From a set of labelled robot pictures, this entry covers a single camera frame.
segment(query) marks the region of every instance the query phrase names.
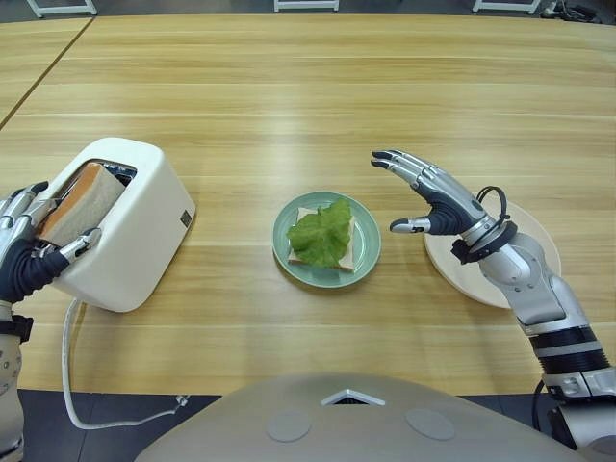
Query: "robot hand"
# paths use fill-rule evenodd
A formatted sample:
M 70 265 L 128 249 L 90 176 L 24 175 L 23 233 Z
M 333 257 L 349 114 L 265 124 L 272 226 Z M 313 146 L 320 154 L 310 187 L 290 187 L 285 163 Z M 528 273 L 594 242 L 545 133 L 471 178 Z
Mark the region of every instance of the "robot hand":
M 391 231 L 457 235 L 480 222 L 488 224 L 488 228 L 491 225 L 483 223 L 489 217 L 481 204 L 446 171 L 401 151 L 374 151 L 372 155 L 373 166 L 386 168 L 402 178 L 432 206 L 425 217 L 397 219 L 390 225 Z
M 48 246 L 36 255 L 37 227 L 59 205 L 57 199 L 35 200 L 47 186 L 36 183 L 0 201 L 0 304 L 5 306 L 49 284 L 100 239 L 100 229 L 92 228 L 60 249 Z

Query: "wood grain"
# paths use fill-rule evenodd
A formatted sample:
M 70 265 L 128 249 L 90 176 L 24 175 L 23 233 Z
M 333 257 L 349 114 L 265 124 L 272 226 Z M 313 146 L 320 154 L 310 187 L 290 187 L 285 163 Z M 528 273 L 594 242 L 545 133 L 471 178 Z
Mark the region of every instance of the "wood grain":
M 0 24 L 0 127 L 88 19 Z
M 613 361 L 615 41 L 607 26 L 496 17 L 96 18 L 0 131 L 2 188 L 120 136 L 162 147 L 198 212 L 140 309 L 82 313 L 75 388 L 222 394 L 354 371 L 529 393 L 540 368 L 511 312 L 458 293 L 421 237 L 387 231 L 426 206 L 370 167 L 383 147 L 473 191 L 497 184 L 536 216 Z M 353 196 L 379 223 L 379 263 L 356 286 L 307 288 L 274 262 L 277 213 L 316 190 Z M 37 320 L 20 386 L 60 388 L 68 302 L 46 289 L 17 306 Z

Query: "robotic arm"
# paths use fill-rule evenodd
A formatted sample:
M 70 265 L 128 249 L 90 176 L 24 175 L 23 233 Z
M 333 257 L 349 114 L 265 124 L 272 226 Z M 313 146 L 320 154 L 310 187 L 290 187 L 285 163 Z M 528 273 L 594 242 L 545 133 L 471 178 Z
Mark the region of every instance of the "robotic arm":
M 93 228 L 72 243 L 36 249 L 39 224 L 57 206 L 38 200 L 47 183 L 37 183 L 0 200 L 0 461 L 23 457 L 23 412 L 17 397 L 21 370 L 19 345 L 30 338 L 33 319 L 13 313 L 13 304 L 49 284 L 82 253 L 95 245 L 101 231 Z
M 394 232 L 460 235 L 452 253 L 478 262 L 507 298 L 541 363 L 543 382 L 564 404 L 551 414 L 554 436 L 572 449 L 616 455 L 616 370 L 610 367 L 576 296 L 546 264 L 543 248 L 518 233 L 504 207 L 490 217 L 479 200 L 442 169 L 413 155 L 376 151 L 372 165 L 390 170 L 432 206 L 421 218 L 395 220 Z M 499 188 L 488 187 L 479 195 Z

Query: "power cord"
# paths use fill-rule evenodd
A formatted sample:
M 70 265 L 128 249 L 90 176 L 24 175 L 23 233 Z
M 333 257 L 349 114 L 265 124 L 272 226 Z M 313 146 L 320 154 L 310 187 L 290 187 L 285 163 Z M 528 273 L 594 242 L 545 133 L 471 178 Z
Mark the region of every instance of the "power cord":
M 485 238 L 495 229 L 500 228 L 506 219 L 511 218 L 511 216 L 507 214 L 507 196 L 505 195 L 504 191 L 498 186 L 486 186 L 485 188 L 482 188 L 481 191 L 477 193 L 477 200 L 479 201 L 479 203 L 483 202 L 483 199 L 485 199 L 485 196 L 488 195 L 488 193 L 492 191 L 496 191 L 497 194 L 499 195 L 500 205 L 501 205 L 499 219 L 485 233 L 483 233 L 479 237 L 479 239 L 475 241 L 474 245 L 477 245 L 478 243 L 480 243 L 483 238 Z
M 153 416 L 145 418 L 141 421 L 109 422 L 103 424 L 82 422 L 79 417 L 77 417 L 77 413 L 75 412 L 75 406 L 73 405 L 70 391 L 70 373 L 68 369 L 68 361 L 70 354 L 70 328 L 73 324 L 77 308 L 79 308 L 82 303 L 83 302 L 81 300 L 78 300 L 77 298 L 73 298 L 73 301 L 70 302 L 70 305 L 68 305 L 68 309 L 66 310 L 66 316 L 64 318 L 64 329 L 62 332 L 62 391 L 64 394 L 64 403 L 66 405 L 66 412 L 68 413 L 68 417 L 77 428 L 81 428 L 82 430 L 100 430 L 102 428 L 111 428 L 114 426 L 138 426 L 141 424 L 145 424 L 146 422 L 153 421 L 154 419 L 158 419 L 159 417 L 172 416 L 177 412 L 180 407 L 186 406 L 191 396 L 178 395 L 177 397 L 175 397 L 177 405 L 174 408 L 169 409 L 168 411 L 159 412 L 158 414 L 154 414 Z
M 539 424 L 539 411 L 537 409 L 537 404 L 539 402 L 539 395 L 541 394 L 541 391 L 543 390 L 543 380 L 539 380 L 539 383 L 537 384 L 537 387 L 535 388 L 534 393 L 532 394 L 532 427 L 537 430 L 537 431 L 541 431 L 541 425 Z

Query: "green lettuce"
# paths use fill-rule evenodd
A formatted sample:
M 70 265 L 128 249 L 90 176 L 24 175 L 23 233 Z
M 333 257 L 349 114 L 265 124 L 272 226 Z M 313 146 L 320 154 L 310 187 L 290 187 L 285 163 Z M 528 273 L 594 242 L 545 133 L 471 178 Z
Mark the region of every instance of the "green lettuce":
M 313 267 L 335 267 L 347 253 L 350 218 L 348 202 L 338 199 L 306 215 L 289 229 L 287 237 L 302 262 Z

